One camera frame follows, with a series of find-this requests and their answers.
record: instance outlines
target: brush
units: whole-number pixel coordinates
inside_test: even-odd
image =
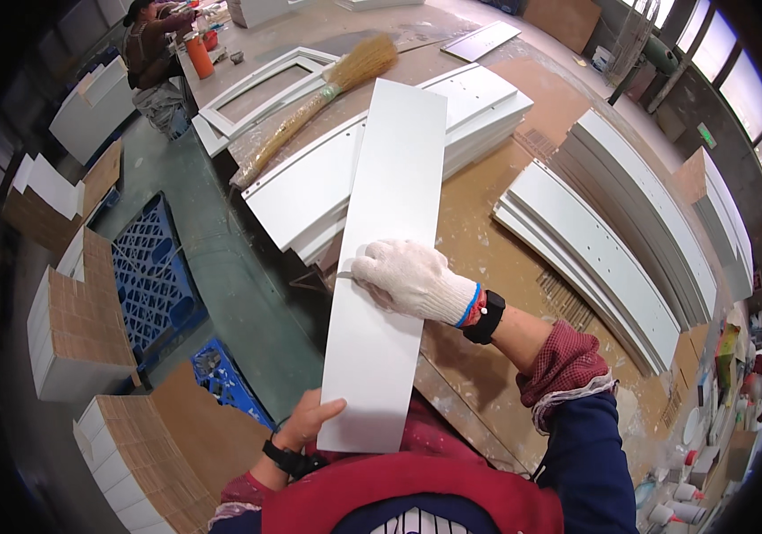
[[[324,106],[331,103],[340,93],[380,76],[396,65],[397,60],[396,46],[386,33],[360,41],[350,54],[334,64],[327,84],[283,121],[280,128],[245,160],[235,176],[230,178],[230,184],[240,190],[246,189],[277,151],[316,113],[322,111]]]

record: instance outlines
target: black wrist strap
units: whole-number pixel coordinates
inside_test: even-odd
[[[327,460],[318,454],[305,456],[291,449],[278,449],[270,439],[267,439],[266,443],[262,445],[262,452],[272,459],[280,471],[290,475],[295,480],[300,480],[313,471],[328,465]]]
[[[479,321],[475,325],[461,329],[464,337],[481,345],[490,344],[491,336],[494,335],[494,330],[500,324],[500,319],[503,318],[503,310],[506,309],[506,301],[498,294],[486,290],[485,296],[485,311],[480,316]]]

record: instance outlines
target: bare hand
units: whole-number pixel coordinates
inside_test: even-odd
[[[288,448],[300,452],[304,445],[319,435],[322,423],[339,415],[345,409],[345,399],[321,403],[322,390],[305,391],[292,416],[274,437],[279,449]]]

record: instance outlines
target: wooden table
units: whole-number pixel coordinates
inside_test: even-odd
[[[219,34],[219,42],[230,52],[244,50],[245,63],[233,66],[230,61],[222,61],[215,66],[215,75],[197,80],[187,56],[180,55],[200,106],[296,46],[342,55],[361,38],[377,31],[393,34],[400,50],[399,63],[384,77],[415,85],[463,65],[462,61],[442,53],[439,42],[476,28],[472,22],[427,5],[352,13],[324,0],[263,27],[243,30],[233,23],[229,26]],[[547,161],[571,125],[589,107],[620,129],[667,187],[671,175],[651,148],[594,91],[519,38],[492,51],[480,63],[525,92],[535,106],[514,138],[444,183],[436,246],[449,257],[456,272],[498,291],[510,304],[546,320],[567,319],[580,331],[598,337],[600,353],[612,368],[613,376],[621,380],[625,392],[631,393],[620,396],[620,430],[632,477],[638,481],[651,466],[653,444],[669,436],[681,420],[678,415],[681,408],[689,405],[685,392],[694,384],[703,347],[711,343],[707,327],[681,336],[672,373],[644,377],[579,296],[523,242],[497,225],[491,219],[491,210],[505,188],[534,157]],[[228,116],[232,113],[234,119],[240,117],[242,112],[282,89],[278,83],[285,86],[292,81],[287,76],[271,86],[266,82],[258,88],[259,94],[242,96],[240,104],[222,112]],[[367,109],[372,89],[370,82],[334,101],[280,151],[268,168]],[[298,105],[274,114],[232,143],[229,150],[237,162]],[[691,208],[682,209],[688,218],[694,219],[691,222],[694,231],[702,231]],[[706,255],[710,253],[708,258],[716,262],[710,243],[704,243],[703,247]],[[717,307],[714,324],[726,311],[725,305]],[[681,396],[677,393],[677,377],[689,374],[689,369],[693,369],[693,376],[681,378],[686,386]],[[515,374],[508,359],[495,348],[474,346],[454,328],[426,324],[414,386],[495,467],[531,473],[541,460],[547,440],[536,432],[530,411],[519,402]]]

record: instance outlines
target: exit sign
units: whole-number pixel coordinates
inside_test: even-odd
[[[701,138],[707,143],[707,148],[713,150],[713,147],[716,146],[716,139],[710,134],[710,130],[707,129],[707,126],[703,122],[700,122],[696,127],[699,130],[699,134],[701,134]]]

